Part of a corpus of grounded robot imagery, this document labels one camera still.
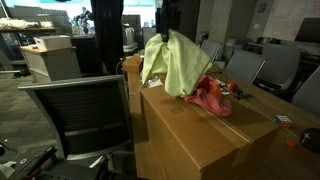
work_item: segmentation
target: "floor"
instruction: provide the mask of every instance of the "floor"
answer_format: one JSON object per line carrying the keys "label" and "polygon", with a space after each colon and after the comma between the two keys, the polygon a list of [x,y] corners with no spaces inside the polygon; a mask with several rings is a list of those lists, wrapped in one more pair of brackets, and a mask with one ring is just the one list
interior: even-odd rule
{"label": "floor", "polygon": [[[0,74],[0,142],[18,150],[20,156],[38,156],[56,141],[46,118],[29,96],[18,90],[19,86],[33,83],[32,77],[11,79],[12,75]],[[16,153],[8,152],[0,157],[0,163],[15,156]],[[94,161],[88,159],[84,163],[87,165]],[[133,153],[116,152],[113,162],[116,172],[136,175]]]}

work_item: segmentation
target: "light green cloth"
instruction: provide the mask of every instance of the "light green cloth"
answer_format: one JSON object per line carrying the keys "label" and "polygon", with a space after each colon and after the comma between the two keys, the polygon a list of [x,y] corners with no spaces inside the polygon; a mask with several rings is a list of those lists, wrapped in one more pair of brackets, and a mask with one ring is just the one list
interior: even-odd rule
{"label": "light green cloth", "polygon": [[168,43],[161,35],[151,38],[145,50],[142,82],[155,74],[167,73],[165,90],[171,96],[193,92],[198,79],[211,67],[209,56],[184,35],[169,31]]}

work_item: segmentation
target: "brown cardboard box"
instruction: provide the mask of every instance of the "brown cardboard box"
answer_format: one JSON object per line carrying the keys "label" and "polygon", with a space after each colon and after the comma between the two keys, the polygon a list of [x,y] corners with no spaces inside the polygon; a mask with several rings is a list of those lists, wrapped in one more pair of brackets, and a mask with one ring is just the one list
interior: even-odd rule
{"label": "brown cardboard box", "polygon": [[169,96],[163,86],[142,89],[141,95],[145,128],[141,141],[149,147],[141,142],[136,158],[139,162],[152,158],[142,156],[149,151],[159,161],[137,162],[138,175],[144,178],[159,179],[159,174],[168,180],[245,178],[259,168],[277,133],[270,120],[237,100],[230,99],[233,114],[223,118]]}

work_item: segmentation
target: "black mesh chair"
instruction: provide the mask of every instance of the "black mesh chair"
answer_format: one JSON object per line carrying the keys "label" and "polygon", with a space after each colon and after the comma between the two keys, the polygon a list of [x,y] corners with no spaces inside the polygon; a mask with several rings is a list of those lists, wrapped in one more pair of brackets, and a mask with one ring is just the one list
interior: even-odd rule
{"label": "black mesh chair", "polygon": [[62,80],[19,89],[28,93],[51,124],[59,158],[90,158],[130,145],[123,76]]}

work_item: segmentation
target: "office desk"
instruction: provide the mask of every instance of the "office desk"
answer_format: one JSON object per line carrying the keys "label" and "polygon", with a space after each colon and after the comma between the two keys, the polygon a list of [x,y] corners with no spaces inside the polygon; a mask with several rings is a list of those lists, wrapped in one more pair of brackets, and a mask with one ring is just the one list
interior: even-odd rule
{"label": "office desk", "polygon": [[[210,73],[219,78],[220,74]],[[320,154],[312,153],[299,144],[299,137],[306,128],[320,128],[320,118],[315,117],[296,106],[287,103],[253,85],[242,83],[236,78],[228,76],[228,82],[237,82],[239,87],[251,98],[241,99],[239,102],[263,114],[272,121],[275,115],[285,115],[293,123],[290,129],[281,129],[271,146],[263,167],[252,179],[320,179]],[[292,148],[286,145],[291,139],[299,145]]]}

